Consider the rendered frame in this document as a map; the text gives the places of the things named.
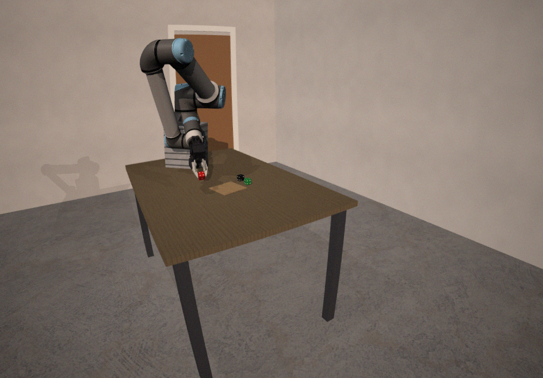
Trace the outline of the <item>tan cork mat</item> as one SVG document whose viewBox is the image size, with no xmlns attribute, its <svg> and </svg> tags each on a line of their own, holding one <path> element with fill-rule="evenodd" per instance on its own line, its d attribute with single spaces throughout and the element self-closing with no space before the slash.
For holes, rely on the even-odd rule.
<svg viewBox="0 0 543 378">
<path fill-rule="evenodd" d="M 220 194 L 228 195 L 228 194 L 235 193 L 235 192 L 238 192 L 238 191 L 243 190 L 243 189 L 247 189 L 247 187 L 236 184 L 234 182 L 227 182 L 227 183 L 224 183 L 224 184 L 221 184 L 221 185 L 213 186 L 210 189 L 212 189 L 212 190 L 214 190 L 214 191 L 216 191 L 216 192 L 218 192 Z"/>
</svg>

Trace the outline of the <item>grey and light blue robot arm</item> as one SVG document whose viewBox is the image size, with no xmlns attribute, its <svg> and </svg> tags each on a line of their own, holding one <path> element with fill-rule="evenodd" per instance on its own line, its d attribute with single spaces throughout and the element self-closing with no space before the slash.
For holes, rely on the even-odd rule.
<svg viewBox="0 0 543 378">
<path fill-rule="evenodd" d="M 187 82 L 175 85 L 175 112 L 162 69 L 165 64 L 171 65 Z M 209 80 L 194 58 L 190 40 L 177 38 L 150 42 L 140 57 L 140 68 L 147 76 L 165 131 L 165 146 L 189 150 L 189 140 L 198 135 L 205 145 L 197 108 L 223 108 L 226 90 L 225 86 Z M 181 133 L 179 126 L 184 127 L 185 133 Z"/>
</svg>

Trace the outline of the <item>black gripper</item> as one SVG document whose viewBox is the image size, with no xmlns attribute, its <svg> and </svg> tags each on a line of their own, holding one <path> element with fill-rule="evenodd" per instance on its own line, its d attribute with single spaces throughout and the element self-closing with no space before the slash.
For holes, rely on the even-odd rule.
<svg viewBox="0 0 543 378">
<path fill-rule="evenodd" d="M 196 143 L 196 140 L 197 140 L 197 143 Z M 198 178 L 198 173 L 197 173 L 197 169 L 196 169 L 197 164 L 196 163 L 201 162 L 201 166 L 204 168 L 203 171 L 205 173 L 205 177 L 207 177 L 208 158 L 205 156 L 204 143 L 202 143 L 199 136 L 192 136 L 192 139 L 189 140 L 188 144 L 189 144 L 189 147 L 190 147 L 190 145 L 192 147 L 190 149 L 190 158 L 189 158 L 189 166 L 190 166 L 191 170 L 193 171 L 195 176 Z M 205 163 L 206 163 L 206 167 L 205 167 Z M 195 164 L 196 164 L 196 167 L 194 168 Z"/>
</svg>

